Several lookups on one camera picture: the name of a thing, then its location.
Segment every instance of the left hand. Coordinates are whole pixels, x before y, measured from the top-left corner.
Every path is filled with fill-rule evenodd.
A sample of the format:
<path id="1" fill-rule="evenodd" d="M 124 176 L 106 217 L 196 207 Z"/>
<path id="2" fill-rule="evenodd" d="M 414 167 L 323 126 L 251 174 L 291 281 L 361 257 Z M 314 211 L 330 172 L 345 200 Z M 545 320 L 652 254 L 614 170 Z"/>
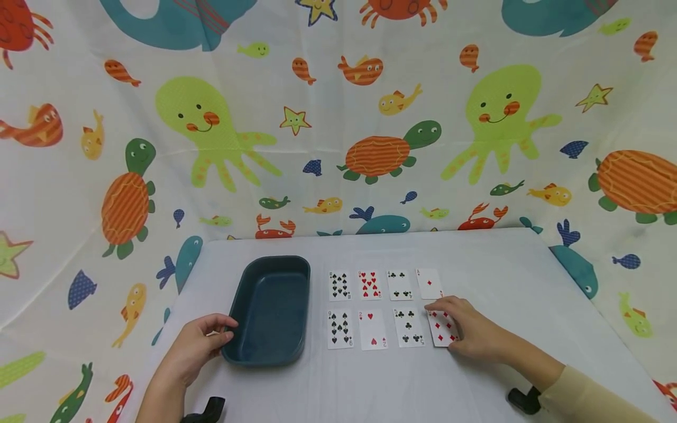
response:
<path id="1" fill-rule="evenodd" d="M 238 322 L 230 316 L 214 313 L 186 323 L 160 363 L 155 377 L 163 379 L 163 382 L 189 387 L 197 379 L 200 369 L 218 356 L 221 347 L 233 338 L 233 332 L 226 332 L 225 326 L 236 328 Z"/>

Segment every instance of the starfish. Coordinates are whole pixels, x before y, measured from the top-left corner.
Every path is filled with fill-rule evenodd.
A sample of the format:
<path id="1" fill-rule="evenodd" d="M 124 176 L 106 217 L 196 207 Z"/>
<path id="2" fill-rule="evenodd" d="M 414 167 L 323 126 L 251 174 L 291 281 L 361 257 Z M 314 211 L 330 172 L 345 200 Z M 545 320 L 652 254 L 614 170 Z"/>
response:
<path id="1" fill-rule="evenodd" d="M 334 10 L 335 1 L 336 0 L 296 0 L 295 3 L 301 7 L 308 7 L 310 9 L 308 26 L 313 26 L 322 15 L 325 15 L 335 22 L 339 20 L 339 17 Z"/>
<path id="2" fill-rule="evenodd" d="M 613 90 L 613 87 L 602 88 L 599 84 L 595 84 L 592 86 L 588 96 L 578 102 L 576 106 L 583 106 L 585 104 L 585 107 L 583 108 L 583 113 L 585 113 L 595 104 L 607 105 L 609 104 L 607 101 L 607 94 L 609 94 L 611 90 Z"/>
<path id="3" fill-rule="evenodd" d="M 296 113 L 289 107 L 284 107 L 284 120 L 280 123 L 280 128 L 291 127 L 294 136 L 299 134 L 301 128 L 312 128 L 308 122 L 305 121 L 305 112 Z"/>
<path id="4" fill-rule="evenodd" d="M 0 231 L 0 275 L 19 279 L 19 266 L 14 259 L 24 252 L 33 241 L 12 244 L 5 231 Z"/>

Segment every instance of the green fish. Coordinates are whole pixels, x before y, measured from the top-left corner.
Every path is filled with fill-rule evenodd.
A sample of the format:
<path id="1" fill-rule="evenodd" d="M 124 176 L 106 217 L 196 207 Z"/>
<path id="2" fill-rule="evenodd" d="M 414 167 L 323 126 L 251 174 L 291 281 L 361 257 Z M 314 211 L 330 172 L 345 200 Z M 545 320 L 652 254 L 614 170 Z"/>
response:
<path id="1" fill-rule="evenodd" d="M 495 186 L 492 191 L 489 193 L 490 196 L 504 196 L 506 194 L 509 194 L 513 191 L 515 191 L 517 188 L 521 187 L 524 185 L 524 181 L 520 182 L 517 184 L 515 187 L 511 187 L 509 183 L 501 183 L 497 186 Z"/>
<path id="2" fill-rule="evenodd" d="M 614 35 L 621 32 L 622 30 L 624 30 L 629 26 L 630 26 L 630 18 L 622 18 L 608 25 L 602 25 L 602 27 L 599 28 L 599 31 L 597 32 L 604 35 Z"/>
<path id="3" fill-rule="evenodd" d="M 277 201 L 275 198 L 262 198 L 259 200 L 259 204 L 263 208 L 268 210 L 277 210 L 278 208 L 284 207 L 289 201 L 289 197 L 284 197 L 282 201 Z"/>
<path id="4" fill-rule="evenodd" d="M 266 43 L 252 43 L 245 48 L 238 44 L 238 53 L 243 53 L 254 59 L 261 59 L 268 55 L 268 44 Z"/>
<path id="5" fill-rule="evenodd" d="M 91 371 L 91 364 L 83 364 L 82 382 L 59 401 L 59 408 L 57 408 L 49 423 L 70 423 L 73 420 L 75 414 L 80 410 L 80 406 L 85 402 L 87 390 L 94 377 L 94 372 Z"/>
<path id="6" fill-rule="evenodd" d="M 651 323 L 647 320 L 647 314 L 644 311 L 630 308 L 630 293 L 619 292 L 621 296 L 620 309 L 623 315 L 623 320 L 630 328 L 632 333 L 641 338 L 650 338 L 653 336 L 651 330 Z"/>
<path id="7" fill-rule="evenodd" d="M 433 210 L 426 210 L 425 207 L 421 207 L 421 212 L 422 215 L 427 217 L 428 219 L 444 219 L 447 217 L 449 214 L 449 209 L 448 208 L 434 208 Z"/>
<path id="8" fill-rule="evenodd" d="M 229 217 L 216 215 L 211 219 L 205 219 L 204 217 L 200 218 L 200 222 L 206 223 L 207 225 L 226 227 L 230 226 L 233 223 L 233 220 Z"/>

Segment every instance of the beige sleeve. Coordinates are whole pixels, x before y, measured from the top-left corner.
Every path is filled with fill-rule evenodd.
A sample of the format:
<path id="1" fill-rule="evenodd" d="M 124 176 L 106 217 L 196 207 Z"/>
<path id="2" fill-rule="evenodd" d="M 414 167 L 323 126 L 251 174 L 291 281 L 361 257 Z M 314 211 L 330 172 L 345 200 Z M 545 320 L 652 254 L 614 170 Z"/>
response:
<path id="1" fill-rule="evenodd" d="M 612 393 L 573 367 L 567 366 L 557 382 L 539 397 L 541 406 L 566 422 L 655 422 L 634 405 Z"/>

